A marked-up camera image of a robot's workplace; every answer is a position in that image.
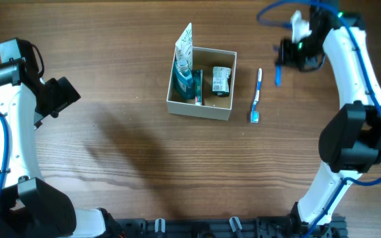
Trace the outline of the blue disposable razor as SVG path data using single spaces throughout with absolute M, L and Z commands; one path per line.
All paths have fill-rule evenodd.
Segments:
M 278 54 L 278 57 L 275 61 L 275 72 L 276 72 L 276 75 L 275 75 L 275 85 L 276 87 L 280 87 L 281 86 L 281 73 L 282 73 L 282 70 L 281 70 L 281 49 L 280 49 L 280 46 L 276 46 L 274 45 L 273 46 L 273 50 Z

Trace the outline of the blue white toothbrush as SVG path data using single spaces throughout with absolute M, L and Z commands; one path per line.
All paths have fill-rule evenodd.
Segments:
M 258 123 L 260 119 L 259 112 L 256 111 L 256 107 L 257 107 L 257 103 L 259 102 L 262 76 L 263 76 L 263 70 L 259 68 L 258 74 L 257 74 L 257 88 L 255 91 L 255 96 L 254 96 L 253 104 L 251 107 L 251 113 L 250 113 L 250 122 L 255 124 Z

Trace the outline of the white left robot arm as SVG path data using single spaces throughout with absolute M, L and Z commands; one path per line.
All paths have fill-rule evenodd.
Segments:
M 42 177 L 35 131 L 79 93 L 62 77 L 43 80 L 38 48 L 12 38 L 0 43 L 0 237 L 119 237 L 102 208 L 77 209 Z

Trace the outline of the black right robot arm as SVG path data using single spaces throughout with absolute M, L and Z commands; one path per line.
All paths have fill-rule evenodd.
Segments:
M 277 67 L 311 72 L 324 60 L 332 66 L 339 111 L 319 136 L 321 164 L 307 193 L 286 219 L 287 235 L 321 237 L 333 231 L 333 211 L 361 176 L 381 163 L 381 88 L 366 49 L 366 30 L 358 13 L 345 13 L 336 1 L 310 1 L 310 17 L 295 12 L 281 41 Z M 368 182 L 381 183 L 381 177 Z

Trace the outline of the blue mouthwash bottle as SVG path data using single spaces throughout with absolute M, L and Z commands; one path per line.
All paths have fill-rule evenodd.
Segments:
M 189 63 L 186 59 L 182 58 L 176 60 L 173 66 L 175 74 L 175 87 L 183 99 L 194 98 L 194 80 Z

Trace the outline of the green Dettol soap bar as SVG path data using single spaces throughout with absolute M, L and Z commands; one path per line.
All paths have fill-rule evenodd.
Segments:
M 213 67 L 212 93 L 217 97 L 230 95 L 230 79 L 232 70 L 228 67 Z

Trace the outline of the Colgate toothpaste tube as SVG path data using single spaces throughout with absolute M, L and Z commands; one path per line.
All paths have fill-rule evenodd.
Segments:
M 202 82 L 203 82 L 203 70 L 197 69 L 192 72 L 194 81 L 194 104 L 202 106 Z

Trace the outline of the white floral shampoo tube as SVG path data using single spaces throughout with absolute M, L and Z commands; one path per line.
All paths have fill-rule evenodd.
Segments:
M 177 61 L 184 59 L 188 66 L 193 70 L 193 39 L 192 39 L 192 23 L 190 22 L 179 39 L 175 43 L 175 57 Z

